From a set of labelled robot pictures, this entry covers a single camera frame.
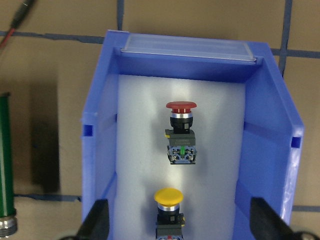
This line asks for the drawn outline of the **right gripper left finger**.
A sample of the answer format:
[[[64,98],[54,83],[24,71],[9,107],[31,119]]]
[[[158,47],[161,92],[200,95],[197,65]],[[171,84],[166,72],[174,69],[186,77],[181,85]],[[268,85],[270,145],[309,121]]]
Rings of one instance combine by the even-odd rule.
[[[77,240],[107,240],[110,233],[109,202],[98,199],[92,205],[78,232]]]

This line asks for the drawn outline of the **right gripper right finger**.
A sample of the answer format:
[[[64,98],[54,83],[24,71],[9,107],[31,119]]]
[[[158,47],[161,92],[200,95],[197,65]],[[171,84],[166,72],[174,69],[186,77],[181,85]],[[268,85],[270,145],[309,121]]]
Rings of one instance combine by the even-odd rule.
[[[256,240],[291,240],[294,235],[262,197],[250,200],[249,227]]]

